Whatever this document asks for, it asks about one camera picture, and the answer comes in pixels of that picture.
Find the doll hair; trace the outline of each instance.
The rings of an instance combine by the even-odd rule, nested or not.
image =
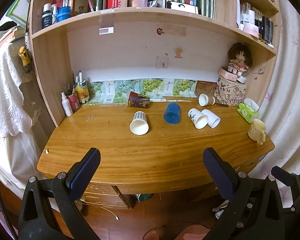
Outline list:
[[[235,59],[236,56],[241,52],[243,51],[244,53],[244,57],[246,58],[245,60],[245,63],[248,65],[248,66],[251,66],[252,65],[252,56],[251,56],[251,52],[250,52],[250,49],[238,42],[236,44],[234,44],[230,49],[229,49],[229,52],[228,52],[228,57],[229,57],[229,60],[230,59]]]

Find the white bottle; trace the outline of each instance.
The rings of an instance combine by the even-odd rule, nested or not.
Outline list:
[[[57,22],[57,16],[58,16],[57,5],[56,4],[51,5],[51,10],[52,10],[52,24],[54,24]]]
[[[61,93],[61,96],[62,96],[62,106],[63,106],[63,109],[66,112],[66,116],[73,115],[73,111],[71,109],[71,105],[70,105],[69,99],[66,97],[66,95],[65,95],[64,92]]]

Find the mug handle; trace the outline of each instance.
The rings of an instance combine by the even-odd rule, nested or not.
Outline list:
[[[263,143],[266,141],[266,133],[264,131],[261,132],[261,138],[257,140],[257,143],[259,145],[263,145]]]

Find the canvas bag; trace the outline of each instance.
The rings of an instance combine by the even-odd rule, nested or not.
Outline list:
[[[214,96],[222,104],[237,106],[243,102],[247,86],[246,84],[232,82],[218,76],[217,89],[214,92]]]

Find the green tissue box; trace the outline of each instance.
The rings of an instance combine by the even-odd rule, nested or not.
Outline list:
[[[243,103],[238,105],[237,111],[248,123],[252,123],[253,119],[259,117],[259,113],[255,109],[258,110],[259,106],[253,100],[246,98]]]

